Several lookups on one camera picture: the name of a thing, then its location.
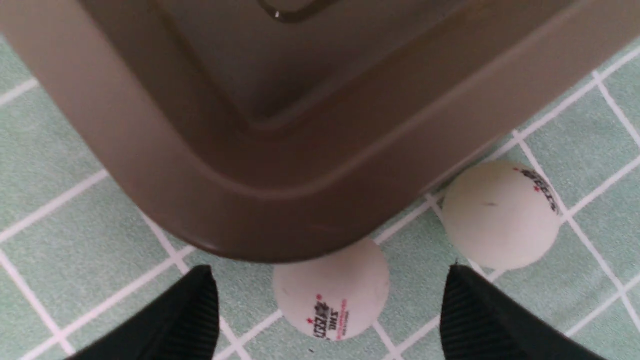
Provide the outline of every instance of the green tile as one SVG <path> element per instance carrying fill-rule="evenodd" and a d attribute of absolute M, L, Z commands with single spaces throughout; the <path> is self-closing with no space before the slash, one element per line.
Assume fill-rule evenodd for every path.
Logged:
<path fill-rule="evenodd" d="M 627 291 L 627 297 L 636 311 L 640 312 L 640 285 L 636 285 Z"/>
<path fill-rule="evenodd" d="M 620 50 L 617 54 L 612 56 L 610 59 L 605 61 L 601 66 L 599 66 L 598 71 L 603 72 L 607 70 L 611 65 L 613 65 L 616 61 L 620 60 L 624 55 L 630 53 L 633 50 L 636 50 L 640 47 L 640 37 L 629 43 L 622 50 Z"/>
<path fill-rule="evenodd" d="M 514 146 L 511 150 L 507 151 L 504 155 L 498 158 L 498 160 L 509 160 L 515 163 L 520 163 L 526 165 L 528 167 L 532 167 L 531 162 L 522 151 L 522 148 L 519 145 Z"/>
<path fill-rule="evenodd" d="M 0 95 L 31 78 L 29 69 L 9 44 L 0 39 Z"/>
<path fill-rule="evenodd" d="M 542 119 L 542 117 L 544 117 L 546 114 L 548 114 L 551 110 L 553 110 L 556 107 L 558 107 L 558 105 L 560 105 L 560 103 L 563 102 L 567 97 L 573 95 L 575 92 L 580 90 L 583 86 L 587 85 L 591 80 L 593 80 L 593 76 L 591 76 L 591 75 L 587 75 L 584 78 L 582 78 L 575 85 L 573 85 L 571 88 L 569 88 L 569 90 L 563 92 L 561 95 L 556 97 L 555 100 L 553 100 L 552 102 L 548 103 L 544 108 L 542 108 L 542 110 L 538 111 L 535 115 L 533 115 L 531 117 L 531 119 L 527 120 L 521 126 L 518 126 L 518 130 L 519 131 L 523 131 L 524 129 L 528 128 L 534 122 Z"/>
<path fill-rule="evenodd" d="M 526 142 L 567 208 L 640 153 L 598 89 Z"/>
<path fill-rule="evenodd" d="M 62 360 L 67 357 L 67 353 L 62 350 L 60 345 L 54 345 L 45 351 L 42 355 L 36 357 L 36 360 Z"/>
<path fill-rule="evenodd" d="M 111 179 L 1 246 L 60 327 L 167 258 Z"/>
<path fill-rule="evenodd" d="M 67 339 L 76 349 L 84 348 L 109 331 L 124 323 L 130 317 L 155 300 L 162 292 L 175 284 L 182 274 L 175 266 L 170 267 L 155 279 L 149 281 L 133 294 L 121 300 L 90 323 L 78 329 Z"/>
<path fill-rule="evenodd" d="M 640 56 L 606 78 L 604 85 L 629 121 L 640 131 Z"/>
<path fill-rule="evenodd" d="M 214 352 L 214 355 L 224 351 L 229 346 L 231 346 L 231 343 L 229 342 L 227 337 L 222 332 L 220 332 L 220 336 L 218 336 L 218 343 L 216 344 L 216 351 Z"/>
<path fill-rule="evenodd" d="M 449 265 L 462 256 L 429 210 L 382 244 L 391 289 L 380 324 L 400 343 L 440 313 Z"/>
<path fill-rule="evenodd" d="M 219 258 L 199 250 L 187 256 L 185 263 L 187 266 L 211 265 L 218 284 L 220 316 L 224 317 L 237 337 L 278 309 L 271 286 L 271 265 Z"/>
<path fill-rule="evenodd" d="M 1 107 L 0 229 L 24 218 L 100 168 L 41 88 Z"/>
<path fill-rule="evenodd" d="M 470 168 L 470 167 L 474 167 L 476 165 L 478 165 L 481 161 L 483 161 L 485 158 L 491 156 L 494 152 L 496 152 L 498 149 L 500 149 L 504 144 L 506 144 L 507 142 L 509 142 L 509 140 L 511 140 L 513 137 L 511 136 L 511 134 L 505 135 L 503 137 L 501 137 L 499 140 L 497 140 L 494 144 L 492 144 L 491 146 L 489 146 L 489 148 L 487 148 L 487 150 L 485 150 L 480 156 L 478 156 L 477 159 L 475 159 L 474 161 L 471 161 L 466 167 L 464 167 L 462 170 L 460 170 L 459 172 L 457 172 L 455 175 L 451 176 L 450 178 L 446 179 L 445 181 L 443 181 L 441 184 L 439 184 L 438 186 L 434 187 L 430 192 L 431 193 L 438 193 L 440 191 L 442 191 L 443 189 L 445 189 L 447 186 L 449 186 L 451 184 L 451 182 L 458 176 L 460 175 L 463 171 L 465 171 L 466 169 Z"/>
<path fill-rule="evenodd" d="M 369 234 L 369 237 L 371 239 L 377 238 L 378 236 L 380 236 L 382 234 L 383 231 L 387 230 L 389 227 L 392 227 L 398 221 L 402 220 L 405 216 L 409 215 L 409 213 L 411 213 L 413 210 L 415 210 L 418 207 L 420 207 L 421 205 L 423 205 L 424 201 L 425 201 L 424 198 L 417 199 L 416 201 L 411 203 L 411 205 L 407 206 L 406 209 L 400 211 L 394 217 L 392 217 L 391 219 L 387 220 L 384 224 L 382 224 L 377 229 L 375 229 L 371 234 Z"/>
<path fill-rule="evenodd" d="M 640 332 L 621 300 L 589 322 L 573 339 L 608 360 L 640 359 Z"/>
<path fill-rule="evenodd" d="M 169 242 L 171 243 L 171 246 L 176 250 L 180 250 L 182 248 L 184 248 L 185 246 L 187 246 L 187 243 L 176 238 L 175 236 L 171 235 L 168 231 L 164 230 L 164 235 L 166 235 L 167 240 L 169 240 Z"/>
<path fill-rule="evenodd" d="M 0 266 L 0 357 L 17 359 L 52 334 Z"/>
<path fill-rule="evenodd" d="M 635 169 L 573 218 L 624 283 L 640 272 L 640 169 Z"/>
<path fill-rule="evenodd" d="M 429 331 L 422 339 L 402 353 L 404 360 L 445 360 L 438 328 Z"/>
<path fill-rule="evenodd" d="M 611 280 L 567 224 L 537 263 L 506 272 L 496 285 L 560 331 L 567 331 L 616 293 Z"/>
<path fill-rule="evenodd" d="M 327 341 L 302 334 L 283 318 L 244 348 L 252 359 L 260 360 L 379 360 L 388 354 L 372 328 L 351 339 Z"/>

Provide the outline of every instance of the ping pong ball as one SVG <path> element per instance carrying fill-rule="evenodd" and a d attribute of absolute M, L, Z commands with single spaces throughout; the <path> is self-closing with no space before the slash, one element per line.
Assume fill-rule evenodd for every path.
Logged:
<path fill-rule="evenodd" d="M 449 241 L 479 265 L 522 268 L 541 259 L 556 239 L 555 197 L 544 178 L 522 164 L 483 163 L 451 183 L 443 224 Z"/>
<path fill-rule="evenodd" d="M 364 239 L 323 258 L 276 265 L 273 291 L 297 330 L 344 340 L 364 332 L 382 312 L 389 270 L 380 248 Z"/>

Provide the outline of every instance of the white grout line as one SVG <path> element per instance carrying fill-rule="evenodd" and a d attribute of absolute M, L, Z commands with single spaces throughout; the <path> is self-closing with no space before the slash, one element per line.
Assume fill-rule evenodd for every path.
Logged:
<path fill-rule="evenodd" d="M 577 334 L 590 321 L 595 319 L 598 315 L 602 314 L 609 306 L 611 306 L 611 304 L 613 304 L 616 300 L 618 300 L 620 298 L 621 294 L 626 293 L 627 291 L 631 290 L 634 286 L 638 285 L 639 283 L 640 283 L 640 274 L 636 275 L 633 279 L 631 279 L 631 281 L 629 281 L 624 286 L 624 291 L 623 292 L 619 291 L 615 295 L 613 295 L 612 297 L 610 297 L 607 300 L 605 300 L 605 302 L 603 302 L 595 310 L 590 312 L 582 320 L 580 320 L 578 323 L 576 323 L 571 329 L 569 329 L 565 333 L 565 335 L 571 337 L 571 336 Z"/>
<path fill-rule="evenodd" d="M 378 335 L 380 336 L 380 340 L 382 340 L 382 343 L 385 344 L 387 350 L 389 350 L 389 355 L 391 356 L 391 358 L 394 360 L 404 360 L 400 355 L 400 352 L 398 352 L 398 350 L 396 349 L 393 341 L 391 341 L 391 338 L 389 338 L 387 332 L 377 320 L 373 323 L 373 329 L 378 333 Z"/>
<path fill-rule="evenodd" d="M 27 91 L 33 89 L 38 86 L 38 81 L 36 79 L 29 79 L 22 84 L 16 86 L 15 88 L 5 92 L 0 95 L 0 107 L 7 105 L 9 102 L 17 99 L 20 95 L 26 93 Z"/>
<path fill-rule="evenodd" d="M 614 72 L 616 72 L 616 70 L 620 69 L 622 66 L 624 66 L 624 64 L 626 64 L 626 63 L 630 62 L 631 60 L 635 59 L 638 55 L 640 55 L 640 46 L 636 47 L 635 49 L 633 49 L 631 51 L 629 51 L 622 58 L 620 58 L 618 61 L 616 61 L 613 65 L 611 65 L 610 67 L 606 68 L 602 72 L 602 78 L 605 79 L 609 75 L 613 74 Z"/>
<path fill-rule="evenodd" d="M 147 223 L 149 228 L 151 228 L 151 231 L 153 232 L 153 234 L 156 236 L 156 238 L 160 242 L 160 245 L 162 245 L 162 247 L 167 252 L 167 254 L 169 254 L 169 258 L 172 259 L 175 262 L 175 266 L 178 267 L 178 270 L 180 270 L 180 272 L 183 275 L 188 273 L 189 272 L 189 267 L 187 266 L 187 264 L 185 264 L 183 258 L 177 255 L 175 249 L 173 248 L 173 246 L 169 242 L 169 239 L 166 238 L 166 235 L 164 235 L 164 231 L 155 222 L 153 222 L 151 219 L 149 219 L 149 217 L 147 217 L 142 212 L 142 210 L 138 209 L 138 211 L 140 212 L 140 215 L 142 216 L 142 219 L 145 221 L 145 223 Z"/>
<path fill-rule="evenodd" d="M 516 136 L 517 133 L 518 133 L 517 130 L 513 130 L 514 136 Z M 551 181 L 549 180 L 549 178 L 545 174 L 544 170 L 542 170 L 542 167 L 540 166 L 540 163 L 538 163 L 538 160 L 533 155 L 533 152 L 531 151 L 529 146 L 524 141 L 520 141 L 520 147 L 522 148 L 522 151 L 527 156 L 527 159 L 531 162 L 531 165 L 533 166 L 535 171 L 537 171 L 537 173 L 539 175 L 544 177 L 547 180 L 547 182 L 551 185 L 551 188 L 553 188 L 553 184 L 551 183 Z M 558 207 L 560 208 L 560 211 L 562 211 L 563 214 L 567 214 L 568 210 L 567 210 L 566 206 L 564 205 L 564 202 L 562 201 L 562 198 L 560 198 L 560 195 L 558 194 L 558 192 L 555 189 L 554 189 L 554 192 L 556 193 L 556 202 L 558 204 Z M 608 278 L 611 280 L 611 282 L 613 282 L 613 284 L 615 285 L 616 289 L 618 289 L 618 291 L 622 292 L 621 298 L 622 298 L 622 301 L 623 301 L 623 303 L 625 305 L 625 308 L 627 309 L 627 312 L 629 313 L 629 316 L 631 317 L 631 320 L 636 325 L 636 328 L 637 328 L 638 332 L 640 332 L 640 318 L 638 317 L 638 315 L 636 313 L 636 310 L 631 305 L 631 302 L 627 298 L 627 295 L 624 293 L 622 282 L 620 282 L 620 280 L 613 273 L 613 271 L 611 270 L 611 268 L 609 267 L 609 265 L 607 264 L 605 259 L 602 257 L 602 255 L 598 252 L 598 250 L 595 248 L 595 246 L 593 246 L 593 244 L 589 241 L 589 239 L 584 234 L 584 232 L 582 232 L 582 229 L 578 226 L 578 223 L 576 223 L 576 221 L 573 219 L 573 217 L 571 217 L 571 216 L 566 217 L 566 221 L 569 223 L 569 226 L 571 226 L 571 228 L 573 229 L 574 233 L 578 236 L 578 239 L 580 239 L 580 241 L 584 244 L 584 246 L 586 246 L 586 248 L 589 250 L 591 255 L 596 259 L 596 261 L 600 265 L 600 268 L 602 268 L 602 270 L 608 276 Z"/>
<path fill-rule="evenodd" d="M 429 193 L 425 194 L 424 198 L 427 200 L 427 205 L 429 205 L 429 207 L 433 210 L 433 213 L 435 213 L 435 215 L 438 217 L 438 220 L 440 221 L 440 223 L 444 225 L 444 222 L 442 221 L 443 220 L 442 209 L 440 209 L 440 205 L 438 205 L 438 201 L 436 200 L 436 198 L 434 198 L 434 196 Z M 478 265 L 475 261 L 469 258 L 467 258 L 467 261 L 469 262 L 469 265 L 471 265 L 471 267 L 477 273 L 482 275 L 482 277 L 484 277 L 485 279 L 487 278 L 487 274 L 480 267 L 480 265 Z"/>
<path fill-rule="evenodd" d="M 31 350 L 28 353 L 24 354 L 20 358 L 20 360 L 34 360 L 38 356 L 44 354 L 45 351 L 47 351 L 49 348 L 51 348 L 53 345 L 55 345 L 57 343 L 58 343 L 58 339 L 49 338 L 47 341 L 45 341 L 42 344 L 36 346 L 33 350 Z"/>
<path fill-rule="evenodd" d="M 487 276 L 487 280 L 490 282 L 496 281 L 502 274 L 504 274 L 504 270 L 496 270 L 492 272 L 489 276 Z M 406 340 L 404 340 L 400 345 L 396 347 L 396 350 L 402 354 L 408 348 L 412 347 L 416 342 L 425 337 L 430 331 L 437 328 L 440 325 L 440 314 L 436 317 L 429 320 L 427 324 L 421 327 L 418 331 L 414 332 L 411 336 L 409 336 Z M 389 354 L 383 358 L 383 360 L 393 360 L 392 354 Z"/>
<path fill-rule="evenodd" d="M 577 334 L 580 330 L 582 330 L 583 327 L 585 327 L 589 322 L 595 319 L 598 315 L 602 314 L 606 309 L 609 308 L 611 304 L 613 304 L 619 298 L 620 298 L 620 292 L 618 291 L 616 292 L 615 295 L 605 300 L 605 302 L 603 302 L 600 306 L 596 307 L 595 310 L 590 312 L 582 320 L 580 320 L 578 323 L 572 326 L 571 329 L 567 330 L 567 332 L 564 335 L 570 338 L 573 335 Z"/>
<path fill-rule="evenodd" d="M 487 161 L 495 161 L 502 155 L 505 155 L 509 150 L 513 149 L 514 146 L 518 145 L 518 139 L 511 138 L 509 141 L 504 143 L 504 145 L 500 146 L 496 151 L 494 151 L 491 155 L 480 161 L 481 163 L 486 163 Z"/>
<path fill-rule="evenodd" d="M 263 321 L 258 323 L 258 325 L 254 326 L 251 330 L 247 331 L 244 335 L 238 338 L 238 342 L 240 345 L 244 346 L 244 344 L 251 341 L 251 339 L 255 338 L 262 331 L 267 329 L 269 326 L 273 325 L 276 321 L 278 321 L 282 317 L 282 311 L 276 310 L 273 314 L 267 316 Z M 235 348 L 233 346 L 227 347 L 225 350 L 222 350 L 218 355 L 213 357 L 213 360 L 225 360 L 229 356 L 231 356 L 235 352 Z"/>
<path fill-rule="evenodd" d="M 56 340 L 56 342 L 60 343 L 62 349 L 67 353 L 67 355 L 71 355 L 76 352 L 74 347 L 71 346 L 67 339 L 61 334 L 58 324 L 56 324 L 53 318 L 51 318 L 51 315 L 49 315 L 42 303 L 36 297 L 35 293 L 33 293 L 31 288 L 29 288 L 27 282 L 22 278 L 22 276 L 18 272 L 18 269 L 16 269 L 11 261 L 9 261 L 9 258 L 6 257 L 6 254 L 2 250 L 0 250 L 0 265 L 2 265 L 2 267 L 9 274 L 11 280 L 13 280 L 22 295 L 27 299 L 29 304 L 31 304 L 31 307 L 36 311 L 36 313 L 38 313 L 38 316 L 40 316 L 42 322 L 49 328 L 49 330 L 53 334 L 53 338 Z"/>
<path fill-rule="evenodd" d="M 555 108 L 551 109 L 548 113 L 544 114 L 542 118 L 531 124 L 529 127 L 522 131 L 522 138 L 527 138 L 527 136 L 531 135 L 535 130 L 538 130 L 547 122 L 554 119 L 556 116 L 560 115 L 565 109 L 571 106 L 573 103 L 578 101 L 584 94 L 588 93 L 591 89 L 596 86 L 596 81 L 591 80 L 589 83 L 579 88 L 576 92 L 571 94 L 566 99 L 562 100 Z"/>
<path fill-rule="evenodd" d="M 635 168 L 640 165 L 640 156 L 635 158 L 630 163 L 626 164 L 623 168 L 618 170 L 617 173 L 613 174 L 610 178 L 606 179 L 600 186 L 595 188 L 591 193 L 582 198 L 582 200 L 578 201 L 576 205 L 574 205 L 571 209 L 569 209 L 566 213 L 564 213 L 565 219 L 567 217 L 572 217 L 577 214 L 580 210 L 584 209 L 591 201 L 594 201 L 598 196 L 602 195 L 611 185 L 617 183 L 620 179 L 622 179 L 625 175 L 633 171 Z"/>
<path fill-rule="evenodd" d="M 402 229 L 406 224 L 409 224 L 413 220 L 415 220 L 420 214 L 427 211 L 429 209 L 429 205 L 426 203 L 422 203 L 417 208 L 413 209 L 409 214 L 407 214 L 402 219 L 398 220 L 395 224 L 386 228 L 380 235 L 378 235 L 373 241 L 380 245 L 383 242 L 387 241 L 391 236 L 393 236 L 398 230 Z"/>
<path fill-rule="evenodd" d="M 631 124 L 631 122 L 625 115 L 624 111 L 622 111 L 622 109 L 618 106 L 618 104 L 616 104 L 616 101 L 613 99 L 613 97 L 611 97 L 609 90 L 602 83 L 602 76 L 600 76 L 600 74 L 595 70 L 591 74 L 593 75 L 593 78 L 596 80 L 596 83 L 598 84 L 598 89 L 600 89 L 600 93 L 602 94 L 602 97 L 604 97 L 605 101 L 607 102 L 611 110 L 613 110 L 613 112 L 616 114 L 616 116 L 618 117 L 622 125 L 625 127 L 625 129 L 627 129 L 629 135 L 631 135 L 631 137 L 634 139 L 638 147 L 640 147 L 640 135 L 636 131 L 636 128 Z"/>
<path fill-rule="evenodd" d="M 188 254 L 190 254 L 194 250 L 195 250 L 195 248 L 193 248 L 193 247 L 185 247 L 184 249 L 181 249 L 180 251 L 178 251 L 177 255 L 180 256 L 181 258 L 183 258 L 184 256 L 187 256 Z M 156 267 L 154 267 L 153 269 L 149 270 L 148 272 L 146 272 L 141 277 L 137 278 L 136 280 L 134 280 L 133 282 L 131 282 L 130 284 L 128 284 L 124 288 L 118 290 L 118 292 L 116 292 L 115 294 L 113 294 L 112 296 L 107 298 L 105 301 L 103 301 L 101 304 L 99 304 L 98 306 L 93 308 L 91 311 L 87 312 L 83 316 L 80 316 L 76 321 L 72 322 L 71 324 L 66 326 L 64 329 L 62 329 L 60 334 L 65 338 L 67 336 L 71 335 L 73 332 L 75 332 L 78 329 L 80 329 L 81 327 L 85 326 L 90 321 L 92 321 L 93 319 L 97 318 L 102 313 L 104 313 L 105 311 L 111 309 L 114 305 L 116 305 L 117 303 L 119 303 L 120 301 L 122 301 L 123 299 L 125 299 L 126 297 L 131 295 L 132 293 L 134 293 L 136 290 L 138 290 L 142 286 L 146 285 L 146 283 L 148 283 L 149 281 L 155 279 L 158 275 L 160 275 L 161 273 L 163 273 L 165 270 L 169 269 L 173 265 L 174 265 L 174 260 L 173 259 L 168 258 L 168 259 L 164 260 L 162 263 L 156 265 Z M 58 341 L 56 339 L 53 339 L 53 338 L 48 339 L 47 341 L 45 341 L 44 343 L 40 344 L 39 346 L 37 346 L 33 350 L 29 351 L 21 359 L 23 359 L 23 360 L 35 359 L 36 357 L 42 355 L 42 353 L 47 351 L 52 345 L 54 345 L 57 342 Z"/>
<path fill-rule="evenodd" d="M 249 353 L 247 353 L 242 344 L 240 344 L 233 330 L 231 330 L 231 327 L 222 316 L 220 317 L 220 330 L 222 330 L 222 333 L 227 337 L 229 343 L 231 343 L 230 348 L 236 351 L 241 360 L 251 360 L 251 356 L 249 356 Z"/>
<path fill-rule="evenodd" d="M 52 201 L 49 201 L 47 204 L 43 205 L 33 213 L 29 214 L 29 216 L 27 216 L 26 218 L 23 218 L 22 220 L 16 222 L 15 224 L 3 230 L 0 233 L 0 243 L 2 243 L 3 241 L 6 241 L 8 238 L 11 238 L 12 236 L 16 235 L 17 233 L 21 232 L 27 227 L 33 225 L 35 222 L 51 214 L 60 206 L 66 204 L 69 200 L 80 195 L 81 193 L 83 193 L 85 190 L 89 189 L 93 185 L 99 183 L 101 180 L 103 180 L 107 176 L 109 176 L 109 174 L 107 173 L 106 170 L 100 170 L 94 175 L 88 177 L 87 179 L 82 180 L 73 188 L 65 191 L 57 198 L 53 199 Z"/>
<path fill-rule="evenodd" d="M 276 321 L 278 321 L 282 317 L 282 310 L 278 309 L 273 314 L 267 316 L 263 321 L 261 321 L 258 325 L 254 326 L 251 330 L 247 331 L 246 334 L 240 337 L 240 343 L 242 345 L 249 342 L 251 339 L 255 338 L 262 331 L 267 329 L 269 326 L 273 325 Z"/>
<path fill-rule="evenodd" d="M 406 349 L 413 346 L 413 344 L 417 343 L 420 339 L 425 337 L 431 330 L 437 328 L 440 325 L 440 315 L 438 314 L 433 319 L 429 320 L 423 327 L 421 327 L 418 331 L 414 332 L 413 335 L 409 336 L 406 340 L 404 340 L 400 345 L 396 347 L 398 353 L 402 354 Z M 393 355 L 389 354 L 383 358 L 383 360 L 393 360 Z"/>
<path fill-rule="evenodd" d="M 151 231 L 160 242 L 160 245 L 162 245 L 162 247 L 167 252 L 167 254 L 169 254 L 169 258 L 178 267 L 178 270 L 180 270 L 180 272 L 183 275 L 187 274 L 189 272 L 189 267 L 184 262 L 184 259 L 182 258 L 182 256 L 178 256 L 175 249 L 169 242 L 169 239 L 164 234 L 164 231 L 155 222 L 149 219 L 149 217 L 146 216 L 142 212 L 142 210 L 138 209 L 138 211 L 140 211 L 140 215 L 142 216 L 142 219 L 144 219 L 145 223 L 147 223 L 149 228 L 151 228 Z M 224 336 L 226 336 L 227 339 L 229 340 L 229 343 L 231 344 L 230 348 L 232 348 L 232 350 L 234 350 L 234 352 L 236 352 L 242 360 L 251 360 L 251 357 L 243 348 L 242 344 L 238 342 L 238 339 L 236 338 L 236 335 L 234 334 L 233 330 L 231 329 L 231 327 L 229 327 L 229 324 L 222 316 L 220 316 L 220 330 L 222 331 Z"/>

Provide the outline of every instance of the floor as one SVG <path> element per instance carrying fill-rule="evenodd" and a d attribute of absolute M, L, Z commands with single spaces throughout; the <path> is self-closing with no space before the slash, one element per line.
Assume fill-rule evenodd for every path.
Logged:
<path fill-rule="evenodd" d="M 477 268 L 556 329 L 608 359 L 640 359 L 640 40 L 483 161 L 533 166 L 564 224 L 535 265 Z M 440 224 L 442 190 L 371 234 L 392 289 L 379 320 L 339 343 L 296 332 L 271 267 L 216 258 L 171 237 L 120 191 L 0 40 L 0 359 L 61 359 L 134 314 L 190 266 L 213 268 L 222 359 L 443 359 L 438 313 L 459 255 Z"/>

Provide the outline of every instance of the printed logo on ball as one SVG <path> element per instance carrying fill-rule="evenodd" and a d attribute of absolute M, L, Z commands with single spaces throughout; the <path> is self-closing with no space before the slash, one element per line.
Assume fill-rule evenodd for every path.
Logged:
<path fill-rule="evenodd" d="M 347 310 L 347 299 L 342 299 L 340 309 L 335 309 L 323 301 L 321 294 L 316 295 L 316 306 L 314 306 L 315 316 L 307 318 L 307 322 L 314 327 L 314 336 L 320 339 L 341 340 L 347 334 L 347 323 L 349 322 L 349 311 Z"/>
<path fill-rule="evenodd" d="M 546 180 L 544 180 L 544 178 L 540 176 L 540 174 L 538 174 L 533 170 L 527 170 L 524 168 L 521 169 L 521 168 L 515 167 L 513 168 L 513 170 L 516 170 L 520 172 L 522 175 L 533 180 L 533 183 L 534 183 L 533 190 L 535 192 L 541 192 L 542 194 L 544 194 L 544 196 L 547 198 L 547 201 L 549 201 L 551 210 L 556 214 L 560 214 L 560 210 L 558 209 L 558 205 L 556 204 L 556 200 L 554 199 L 554 195 L 551 191 L 551 186 L 546 182 Z"/>

